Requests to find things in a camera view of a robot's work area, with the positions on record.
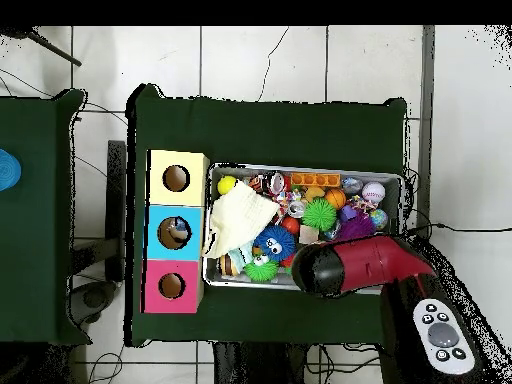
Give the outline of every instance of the remote control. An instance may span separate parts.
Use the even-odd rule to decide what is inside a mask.
[[[436,370],[461,375],[473,369],[475,357],[448,306],[437,299],[423,299],[414,308],[413,318],[428,360]]]

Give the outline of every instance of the pink box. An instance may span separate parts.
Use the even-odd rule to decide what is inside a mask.
[[[160,292],[159,282],[166,274],[178,274],[184,282],[181,295],[167,298]],[[142,281],[148,314],[193,314],[203,295],[200,261],[148,260],[146,281]]]

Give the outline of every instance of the shape sorter box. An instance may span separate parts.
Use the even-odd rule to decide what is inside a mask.
[[[147,246],[143,258],[146,271],[141,281],[143,313],[197,312],[203,294],[201,247],[208,165],[209,160],[202,153],[148,152],[149,204],[146,204]],[[174,177],[181,174],[179,183],[169,178],[169,170]],[[180,243],[173,241],[174,231],[184,230],[187,237],[180,236]],[[164,295],[161,280],[171,274],[177,276],[174,281],[181,283],[181,290],[172,296]]]
[[[150,150],[149,203],[204,207],[206,173],[210,161],[202,153]],[[165,184],[165,174],[172,167],[179,167],[186,175],[185,187],[171,191]]]
[[[183,281],[179,297],[165,297],[161,280],[169,274],[177,274]],[[200,261],[148,260],[144,284],[144,313],[193,314],[203,297],[203,281]]]

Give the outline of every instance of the metal tray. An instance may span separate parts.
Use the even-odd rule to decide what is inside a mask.
[[[232,175],[236,178],[244,178],[254,176],[256,174],[263,174],[269,171],[279,171],[283,175],[290,175],[292,172],[315,172],[315,173],[338,173],[341,178],[353,177],[361,180],[363,183],[377,181],[381,183],[386,189],[386,197],[380,203],[379,208],[387,213],[389,222],[380,233],[398,233],[399,229],[403,227],[403,210],[404,204],[404,180],[397,174],[385,174],[374,172],[356,172],[356,171],[343,171],[343,170],[328,170],[328,169],[312,169],[312,168],[291,168],[279,166],[266,166],[266,165],[248,165],[248,164],[225,164],[225,163],[212,163],[208,169],[208,186],[207,198],[210,203],[206,210],[205,231],[210,226],[210,214],[213,202],[217,200],[220,195],[217,191],[217,183],[225,175]],[[259,289],[280,289],[280,290],[300,290],[290,274],[286,273],[284,268],[279,268],[279,272],[273,280],[268,283],[252,282],[251,279],[244,273],[233,276],[223,276],[217,268],[217,259],[203,258],[203,279],[206,283],[212,286],[225,286],[225,287],[248,287]],[[360,293],[380,293],[380,288],[369,288],[360,290]]]

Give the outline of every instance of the red ball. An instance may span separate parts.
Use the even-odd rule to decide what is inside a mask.
[[[286,228],[292,234],[299,234],[299,221],[291,216],[287,216],[285,219],[281,221],[281,227]]]

